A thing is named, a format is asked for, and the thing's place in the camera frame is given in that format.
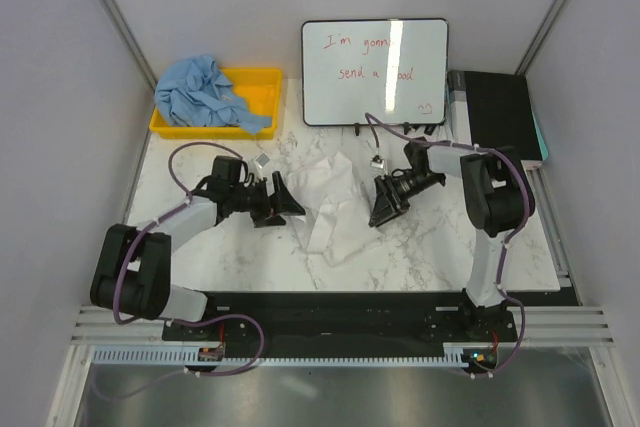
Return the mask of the white long sleeve shirt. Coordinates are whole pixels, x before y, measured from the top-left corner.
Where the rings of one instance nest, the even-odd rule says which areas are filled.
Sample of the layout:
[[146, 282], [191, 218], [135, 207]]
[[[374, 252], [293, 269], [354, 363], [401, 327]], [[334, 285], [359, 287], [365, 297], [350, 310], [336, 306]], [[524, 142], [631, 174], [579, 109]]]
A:
[[292, 223], [306, 253], [335, 267], [382, 237], [380, 229], [369, 225], [370, 202], [343, 153], [289, 173], [285, 184], [305, 210]]

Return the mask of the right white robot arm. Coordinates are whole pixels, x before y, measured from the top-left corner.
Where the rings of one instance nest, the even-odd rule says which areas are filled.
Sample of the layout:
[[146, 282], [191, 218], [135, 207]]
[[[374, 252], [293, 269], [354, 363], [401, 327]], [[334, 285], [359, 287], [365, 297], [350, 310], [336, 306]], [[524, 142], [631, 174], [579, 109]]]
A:
[[462, 181], [464, 205], [476, 229], [472, 270], [463, 289], [472, 305], [458, 315], [467, 339], [483, 339], [494, 328], [489, 308], [508, 300], [503, 287], [507, 251], [535, 212], [535, 199], [517, 150], [453, 141], [411, 139], [404, 147], [410, 167], [374, 178], [369, 226], [381, 227], [408, 212], [410, 199], [449, 177]]

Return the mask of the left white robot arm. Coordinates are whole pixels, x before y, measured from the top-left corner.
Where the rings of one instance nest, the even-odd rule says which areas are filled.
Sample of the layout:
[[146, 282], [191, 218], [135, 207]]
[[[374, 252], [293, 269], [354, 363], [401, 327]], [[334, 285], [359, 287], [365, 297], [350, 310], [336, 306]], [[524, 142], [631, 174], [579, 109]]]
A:
[[282, 226], [287, 216], [303, 216], [305, 209], [280, 172], [272, 173], [272, 183], [270, 192], [265, 178], [252, 178], [245, 161], [218, 156], [211, 174], [173, 209], [139, 226], [112, 225], [91, 284], [91, 303], [112, 310], [119, 322], [123, 315], [178, 320], [196, 339], [211, 339], [220, 318], [207, 308], [205, 293], [172, 283], [172, 255], [235, 213], [247, 213], [256, 228]]

